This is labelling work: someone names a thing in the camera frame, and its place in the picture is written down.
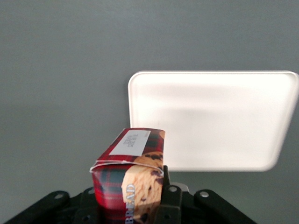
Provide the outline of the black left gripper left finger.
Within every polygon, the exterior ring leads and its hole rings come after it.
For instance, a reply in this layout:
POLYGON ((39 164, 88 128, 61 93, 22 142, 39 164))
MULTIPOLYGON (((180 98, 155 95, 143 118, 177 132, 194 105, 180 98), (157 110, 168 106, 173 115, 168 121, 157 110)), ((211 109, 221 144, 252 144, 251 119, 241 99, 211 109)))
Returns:
POLYGON ((98 203, 94 187, 87 188, 80 195, 79 208, 75 212, 75 224, 97 224, 99 222, 98 203))

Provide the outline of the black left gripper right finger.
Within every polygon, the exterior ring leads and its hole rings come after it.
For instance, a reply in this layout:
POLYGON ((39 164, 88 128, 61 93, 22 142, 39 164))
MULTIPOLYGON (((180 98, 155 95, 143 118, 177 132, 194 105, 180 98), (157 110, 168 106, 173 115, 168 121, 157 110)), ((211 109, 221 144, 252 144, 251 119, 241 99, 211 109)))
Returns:
POLYGON ((156 224, 180 224, 182 217, 182 190, 171 184, 168 167, 164 165, 161 202, 155 214, 156 224))

